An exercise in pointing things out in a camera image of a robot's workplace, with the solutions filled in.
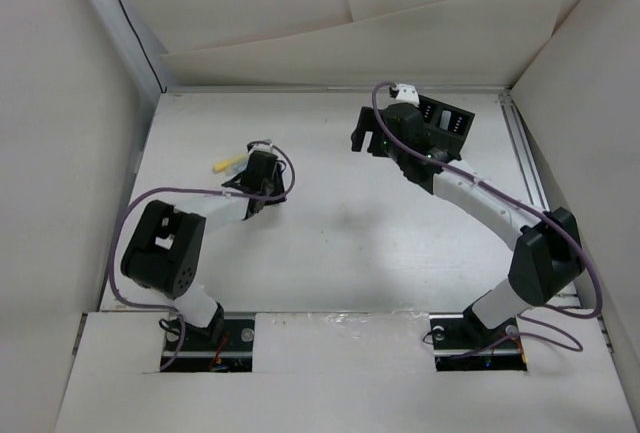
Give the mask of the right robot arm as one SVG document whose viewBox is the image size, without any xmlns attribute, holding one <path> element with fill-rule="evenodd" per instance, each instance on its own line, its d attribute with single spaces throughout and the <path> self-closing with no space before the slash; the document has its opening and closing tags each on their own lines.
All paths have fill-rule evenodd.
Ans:
<svg viewBox="0 0 640 433">
<path fill-rule="evenodd" d="M 571 212 L 509 201 L 463 160 L 474 120 L 470 111 L 421 97 L 381 110 L 362 107 L 350 137 L 352 151 L 391 159 L 409 182 L 457 206 L 512 252 L 505 279 L 454 325 L 466 356 L 505 341 L 517 315 L 546 306 L 585 269 Z"/>
</svg>

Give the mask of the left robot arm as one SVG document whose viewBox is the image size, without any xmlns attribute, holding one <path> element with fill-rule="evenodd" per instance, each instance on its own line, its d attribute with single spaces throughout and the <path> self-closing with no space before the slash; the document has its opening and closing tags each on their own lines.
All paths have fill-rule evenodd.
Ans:
<svg viewBox="0 0 640 433">
<path fill-rule="evenodd" d="M 150 201 L 124 250 L 121 273 L 167 298 L 201 349 L 216 347 L 224 334 L 223 307 L 196 282 L 203 239 L 284 202 L 283 172 L 276 154 L 253 150 L 222 184 L 220 195 L 202 195 L 181 205 Z"/>
</svg>

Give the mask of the black two-compartment organizer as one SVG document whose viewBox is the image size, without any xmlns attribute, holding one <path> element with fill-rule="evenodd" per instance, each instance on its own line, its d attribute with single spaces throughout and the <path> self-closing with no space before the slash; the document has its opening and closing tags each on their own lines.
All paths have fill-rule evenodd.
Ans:
<svg viewBox="0 0 640 433">
<path fill-rule="evenodd" d="M 427 143 L 460 160 L 475 114 L 424 95 L 419 96 L 418 109 L 426 125 Z"/>
</svg>

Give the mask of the yellow highlighter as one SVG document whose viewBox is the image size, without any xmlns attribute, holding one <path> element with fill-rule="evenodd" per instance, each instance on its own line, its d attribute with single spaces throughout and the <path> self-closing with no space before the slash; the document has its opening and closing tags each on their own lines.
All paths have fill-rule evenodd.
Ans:
<svg viewBox="0 0 640 433">
<path fill-rule="evenodd" d="M 225 160 L 221 160 L 214 164 L 213 172 L 215 174 L 226 172 L 227 170 L 233 170 L 234 168 L 239 168 L 242 165 L 245 165 L 248 161 L 249 155 L 242 154 L 237 155 L 232 158 L 228 158 Z"/>
</svg>

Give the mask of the aluminium side rail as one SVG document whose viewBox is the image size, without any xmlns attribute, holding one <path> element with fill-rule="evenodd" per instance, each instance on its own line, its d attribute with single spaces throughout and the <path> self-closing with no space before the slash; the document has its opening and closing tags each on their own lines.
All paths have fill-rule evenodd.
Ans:
<svg viewBox="0 0 640 433">
<path fill-rule="evenodd" d="M 542 185 L 538 168 L 528 141 L 524 122 L 510 92 L 498 94 L 503 117 L 511 138 L 515 156 L 523 176 L 529 201 L 538 207 L 547 209 L 547 197 Z"/>
</svg>

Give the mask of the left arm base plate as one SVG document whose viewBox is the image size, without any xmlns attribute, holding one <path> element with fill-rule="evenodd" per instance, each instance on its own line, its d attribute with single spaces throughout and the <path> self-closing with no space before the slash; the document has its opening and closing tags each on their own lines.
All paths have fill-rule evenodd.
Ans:
<svg viewBox="0 0 640 433">
<path fill-rule="evenodd" d="M 227 316 L 220 341 L 210 343 L 194 331 L 186 333 L 183 346 L 166 373 L 250 373 L 253 365 L 255 315 Z"/>
</svg>

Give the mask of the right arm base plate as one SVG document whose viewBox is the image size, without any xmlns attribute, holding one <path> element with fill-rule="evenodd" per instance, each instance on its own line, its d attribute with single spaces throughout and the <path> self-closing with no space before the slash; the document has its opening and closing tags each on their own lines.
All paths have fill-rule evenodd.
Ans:
<svg viewBox="0 0 640 433">
<path fill-rule="evenodd" d="M 438 372 L 522 371 L 526 359 L 518 338 L 516 319 L 508 319 L 497 329 L 474 338 L 465 329 L 462 313 L 429 315 L 429 330 L 422 340 L 433 348 Z"/>
</svg>

